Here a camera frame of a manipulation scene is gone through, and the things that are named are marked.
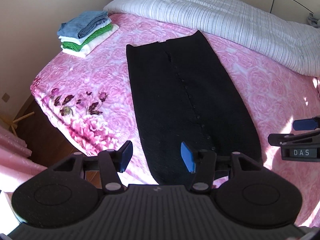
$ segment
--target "white towel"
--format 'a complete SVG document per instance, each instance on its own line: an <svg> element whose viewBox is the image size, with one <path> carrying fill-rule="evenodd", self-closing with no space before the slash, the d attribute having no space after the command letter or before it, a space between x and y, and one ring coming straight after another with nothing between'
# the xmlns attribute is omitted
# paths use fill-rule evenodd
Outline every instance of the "white towel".
<svg viewBox="0 0 320 240"><path fill-rule="evenodd" d="M97 47L99 44L104 42L107 38L109 38L117 29L119 29L119 26L116 24L112 24L112 30L108 31L106 33L101 34L100 36L94 38L92 41L90 41L88 44L84 45L82 49L79 52L73 51L71 49L64 49L62 46L62 52L76 56L76 57L86 57L91 51L94 50L95 47Z"/></svg>
<svg viewBox="0 0 320 240"><path fill-rule="evenodd" d="M59 36L59 39L61 39L61 42L65 42L65 41L69 41L69 42L73 42L75 44L81 45L82 43L84 43L84 41L92 34L94 33L96 30L101 29L105 26L107 26L109 23L111 23L111 19L108 18L108 20L104 23L100 23L98 24L92 32L90 32L88 35L84 36L81 39L76 39L76 38L72 38L72 37L66 37L66 36Z"/></svg>

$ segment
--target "screw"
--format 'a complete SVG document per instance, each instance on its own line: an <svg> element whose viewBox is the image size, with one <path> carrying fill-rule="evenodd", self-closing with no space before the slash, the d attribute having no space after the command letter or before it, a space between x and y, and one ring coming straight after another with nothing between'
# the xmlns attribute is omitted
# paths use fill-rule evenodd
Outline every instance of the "screw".
<svg viewBox="0 0 320 240"><path fill-rule="evenodd" d="M110 183L106 184L106 189L110 190L110 191L116 191L116 190L121 189L121 185L116 182L110 182Z"/></svg>
<svg viewBox="0 0 320 240"><path fill-rule="evenodd" d="M203 191L209 188L209 185L203 182L197 182L192 185L195 190Z"/></svg>

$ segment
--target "wall socket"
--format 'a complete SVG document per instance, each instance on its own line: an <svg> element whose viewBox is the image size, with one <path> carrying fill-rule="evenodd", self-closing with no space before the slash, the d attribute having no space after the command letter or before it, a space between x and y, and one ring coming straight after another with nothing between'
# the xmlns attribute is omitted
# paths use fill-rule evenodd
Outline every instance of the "wall socket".
<svg viewBox="0 0 320 240"><path fill-rule="evenodd" d="M4 93L4 95L1 98L4 102L8 102L8 100L10 99L10 96L7 93Z"/></svg>

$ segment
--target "blue gripper pad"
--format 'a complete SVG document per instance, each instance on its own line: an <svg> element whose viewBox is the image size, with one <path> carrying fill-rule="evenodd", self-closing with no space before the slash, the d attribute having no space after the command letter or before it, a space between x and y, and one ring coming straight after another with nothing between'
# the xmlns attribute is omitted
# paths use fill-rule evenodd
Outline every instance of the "blue gripper pad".
<svg viewBox="0 0 320 240"><path fill-rule="evenodd" d="M188 148L188 146L184 142L181 143L181 157L188 171L191 173L195 173L196 163L194 161L192 151Z"/></svg>
<svg viewBox="0 0 320 240"><path fill-rule="evenodd" d="M127 146L127 148L122 153L122 159L120 163L120 173L125 172L133 154L133 144L130 142L130 144Z"/></svg>
<svg viewBox="0 0 320 240"><path fill-rule="evenodd" d="M295 120L292 123L292 127L295 131L315 130L318 128L318 122L313 118Z"/></svg>

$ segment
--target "round pad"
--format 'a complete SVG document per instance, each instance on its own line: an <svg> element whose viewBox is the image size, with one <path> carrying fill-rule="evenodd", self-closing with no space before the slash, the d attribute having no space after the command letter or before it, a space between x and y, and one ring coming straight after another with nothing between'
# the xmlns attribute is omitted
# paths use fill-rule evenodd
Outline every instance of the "round pad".
<svg viewBox="0 0 320 240"><path fill-rule="evenodd" d="M72 191L63 185L46 185L37 189L35 199L42 205L57 206L71 198Z"/></svg>
<svg viewBox="0 0 320 240"><path fill-rule="evenodd" d="M268 229L294 223L302 196L273 172L243 171L220 186L215 202L236 223Z"/></svg>
<svg viewBox="0 0 320 240"><path fill-rule="evenodd" d="M255 184L243 190L245 200L256 205L271 205L278 201L280 194L278 190L270 185Z"/></svg>
<svg viewBox="0 0 320 240"><path fill-rule="evenodd" d="M12 207L21 222L55 228L85 218L98 200L91 183L70 172L47 170L17 188Z"/></svg>

